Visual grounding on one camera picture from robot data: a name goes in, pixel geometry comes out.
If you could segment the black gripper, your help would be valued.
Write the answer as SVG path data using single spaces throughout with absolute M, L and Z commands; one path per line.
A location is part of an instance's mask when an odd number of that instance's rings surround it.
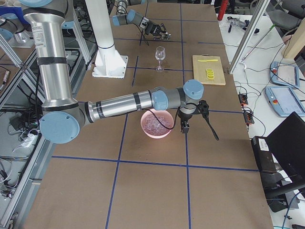
M 207 122 L 208 126 L 210 127 L 216 141 L 219 141 L 219 136 L 217 135 L 216 131 L 212 127 L 209 121 L 209 105 L 205 100 L 199 101 L 199 110 L 195 105 L 192 105 L 191 107 L 187 108 L 180 108 L 178 111 L 178 117 L 180 118 L 180 125 L 181 125 L 181 133 L 187 134 L 189 132 L 190 126 L 189 126 L 189 119 L 192 118 L 193 115 L 199 114 L 199 111 L 204 118 L 204 120 Z
M 167 34 L 162 32 L 167 32 L 165 25 L 163 23 L 156 24 L 152 21 L 147 22 L 144 29 L 144 34 L 151 34 L 154 40 L 167 40 Z

